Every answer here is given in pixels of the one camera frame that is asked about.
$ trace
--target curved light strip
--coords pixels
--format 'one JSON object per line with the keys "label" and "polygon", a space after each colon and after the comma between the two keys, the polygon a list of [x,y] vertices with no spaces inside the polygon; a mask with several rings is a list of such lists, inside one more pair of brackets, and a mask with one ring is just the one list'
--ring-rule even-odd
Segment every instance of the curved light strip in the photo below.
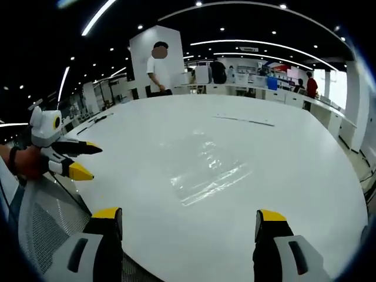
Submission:
{"label": "curved light strip", "polygon": [[245,43],[258,43],[258,44],[266,44],[266,45],[271,45],[271,46],[281,47],[281,48],[285,48],[285,49],[288,49],[288,50],[292,50],[292,51],[295,51],[295,52],[301,53],[301,54],[303,54],[303,55],[305,55],[305,56],[311,57],[311,58],[313,58],[313,59],[315,59],[315,60],[318,60],[319,62],[324,63],[325,65],[331,67],[331,68],[334,69],[335,71],[338,71],[338,69],[336,69],[335,67],[333,67],[332,65],[330,65],[330,64],[327,63],[326,61],[321,60],[320,58],[318,58],[318,57],[316,57],[316,56],[314,56],[314,55],[311,55],[311,54],[305,53],[305,52],[303,52],[303,51],[300,51],[300,50],[295,49],[295,48],[292,48],[292,47],[288,47],[288,46],[281,45],[281,44],[276,44],[276,43],[271,43],[271,42],[256,41],[256,40],[244,40],[244,39],[224,39],[224,40],[211,40],[211,41],[203,41],[203,42],[191,43],[190,46],[201,45],[201,44],[208,44],[208,43],[219,43],[219,42],[245,42]]}
{"label": "curved light strip", "polygon": [[122,68],[122,69],[119,69],[117,72],[114,72],[111,76],[110,76],[110,78],[112,77],[112,76],[115,76],[115,75],[117,75],[119,72],[121,72],[121,71],[123,71],[123,70],[125,70],[127,67],[125,66],[124,68]]}
{"label": "curved light strip", "polygon": [[0,127],[17,126],[17,125],[28,125],[28,123],[4,123],[4,124],[1,124]]}
{"label": "curved light strip", "polygon": [[64,83],[65,83],[65,79],[66,79],[66,76],[69,72],[69,67],[67,66],[66,69],[65,69],[65,72],[64,72],[64,75],[63,75],[63,80],[61,81],[61,85],[60,85],[60,90],[59,90],[59,97],[58,97],[58,104],[60,102],[60,97],[61,97],[61,93],[63,91],[63,86],[64,86]]}
{"label": "curved light strip", "polygon": [[86,36],[89,31],[92,29],[94,24],[97,22],[97,20],[106,12],[108,8],[115,2],[116,0],[108,0],[94,15],[94,17],[91,19],[91,21],[88,23],[88,25],[85,27],[85,29],[82,32],[82,36]]}
{"label": "curved light strip", "polygon": [[201,8],[204,8],[204,7],[208,7],[208,6],[216,6],[216,5],[227,5],[227,4],[247,4],[247,5],[258,5],[258,6],[265,6],[265,7],[269,7],[269,8],[273,8],[273,9],[278,9],[278,10],[281,10],[281,11],[284,11],[284,12],[289,12],[291,14],[294,14],[294,15],[297,15],[297,16],[300,16],[304,19],[307,19],[311,22],[313,22],[314,24],[322,27],[323,29],[325,29],[327,32],[329,32],[330,34],[332,34],[333,36],[335,36],[339,41],[341,41],[344,45],[347,46],[347,48],[351,51],[352,55],[355,56],[353,50],[348,46],[348,44],[343,41],[337,34],[335,34],[333,31],[331,31],[330,29],[328,29],[326,26],[322,25],[321,23],[315,21],[314,19],[311,19],[301,13],[298,13],[298,12],[295,12],[295,11],[292,11],[290,9],[283,9],[279,6],[275,6],[275,5],[272,5],[272,4],[266,4],[266,3],[260,3],[260,2],[252,2],[252,1],[223,1],[223,2],[214,2],[214,3],[208,3],[208,4],[203,4],[201,6],[193,6],[193,7],[189,7],[189,8],[186,8],[186,9],[182,9],[182,10],[179,10],[179,11],[176,11],[176,12],[173,12],[167,16],[164,16],[160,19],[158,19],[158,21],[162,21],[164,19],[168,19],[170,18],[171,16],[175,16],[175,15],[178,15],[178,14],[181,14],[181,13],[184,13],[184,12],[187,12],[187,11],[191,11],[191,10],[194,10],[194,9],[201,9]]}
{"label": "curved light strip", "polygon": [[246,56],[256,56],[256,57],[270,58],[270,59],[280,60],[280,61],[284,61],[284,62],[288,62],[288,63],[293,63],[295,65],[302,66],[306,69],[309,69],[310,71],[313,70],[309,66],[302,65],[301,63],[296,63],[296,62],[293,62],[293,61],[290,61],[290,60],[281,59],[281,58],[273,57],[273,56],[267,56],[267,55],[260,55],[260,54],[253,54],[253,53],[227,53],[227,52],[225,52],[225,53],[214,53],[214,55],[241,55],[241,56],[246,55]]}

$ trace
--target round table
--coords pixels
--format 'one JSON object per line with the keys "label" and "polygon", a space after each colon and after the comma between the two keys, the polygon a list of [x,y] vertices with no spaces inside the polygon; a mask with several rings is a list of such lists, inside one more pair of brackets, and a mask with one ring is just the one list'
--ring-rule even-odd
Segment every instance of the round table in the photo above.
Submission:
{"label": "round table", "polygon": [[95,212],[123,209],[123,249],[165,282],[253,281],[256,210],[281,213],[331,277],[356,251],[367,211],[336,140],[305,110],[221,95],[117,105],[68,136],[99,145],[76,182]]}

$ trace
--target ceiling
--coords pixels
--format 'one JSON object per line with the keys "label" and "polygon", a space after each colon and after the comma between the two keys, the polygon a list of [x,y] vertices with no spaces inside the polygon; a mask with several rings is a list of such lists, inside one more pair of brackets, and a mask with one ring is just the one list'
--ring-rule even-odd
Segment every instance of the ceiling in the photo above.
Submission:
{"label": "ceiling", "polygon": [[[132,77],[132,62],[127,49],[129,39],[156,24],[180,31],[184,55],[190,52],[190,55],[200,55],[201,58],[212,58],[214,52],[241,52],[236,47],[251,46],[260,48],[262,52],[267,49],[270,56],[298,63],[305,64],[311,59],[284,48],[254,43],[190,46],[194,42],[217,39],[248,39],[290,46],[319,58],[335,58],[336,62],[331,64],[342,71],[345,70],[344,61],[352,58],[346,45],[325,29],[282,9],[258,5],[202,6],[158,22],[163,16],[195,6],[196,1],[117,0],[89,35],[82,37],[86,24],[106,0],[72,1],[65,9],[58,9],[56,0],[8,2],[3,13],[9,16],[0,19],[3,38],[0,119],[4,122],[28,122],[30,112],[27,108],[34,101],[57,97],[67,66],[70,66],[70,71],[62,99],[79,91],[85,82],[109,76],[125,66]],[[221,1],[202,1],[203,4],[211,2]],[[276,6],[281,4],[281,1],[267,2]],[[330,4],[326,4],[325,13],[321,5],[307,5],[306,1],[284,3],[289,9],[309,16],[332,31],[340,24],[336,13],[328,16],[335,9]],[[138,30],[139,24],[143,25],[142,30]],[[345,36],[344,28],[336,33]],[[324,67],[316,63],[316,68]],[[56,101],[50,106],[56,107]],[[20,130],[19,127],[2,128],[0,142]]]}

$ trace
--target black strap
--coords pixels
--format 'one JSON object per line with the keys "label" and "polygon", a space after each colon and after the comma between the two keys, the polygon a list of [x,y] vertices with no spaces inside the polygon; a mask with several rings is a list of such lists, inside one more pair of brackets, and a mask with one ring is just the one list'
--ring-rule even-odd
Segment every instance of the black strap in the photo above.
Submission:
{"label": "black strap", "polygon": [[16,152],[18,151],[19,149],[14,146],[10,153],[9,153],[9,171],[13,174],[13,175],[17,175],[17,170],[16,170],[16,163],[15,163],[15,159],[16,159]]}

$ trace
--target white pillar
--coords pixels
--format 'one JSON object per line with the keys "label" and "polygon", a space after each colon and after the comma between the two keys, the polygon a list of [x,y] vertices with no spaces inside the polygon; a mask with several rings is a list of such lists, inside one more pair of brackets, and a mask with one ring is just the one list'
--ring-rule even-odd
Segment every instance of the white pillar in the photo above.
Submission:
{"label": "white pillar", "polygon": [[138,34],[129,43],[135,84],[140,99],[146,98],[145,87],[150,85],[146,63],[152,55],[154,44],[158,41],[169,45],[169,54],[165,61],[172,79],[172,86],[178,84],[177,74],[184,72],[183,47],[179,31],[156,25]]}
{"label": "white pillar", "polygon": [[329,98],[329,93],[330,93],[330,72],[325,71],[324,97]]}
{"label": "white pillar", "polygon": [[347,122],[342,123],[340,136],[351,150],[359,152],[362,145],[365,128],[367,127],[368,112],[370,110],[370,90],[365,77],[357,70],[356,62],[347,62],[347,102],[346,117],[357,128]]}
{"label": "white pillar", "polygon": [[92,82],[88,82],[83,85],[83,99],[85,101],[86,108],[88,111],[96,114],[99,113],[98,103],[96,101],[96,96],[94,92],[94,87]]}

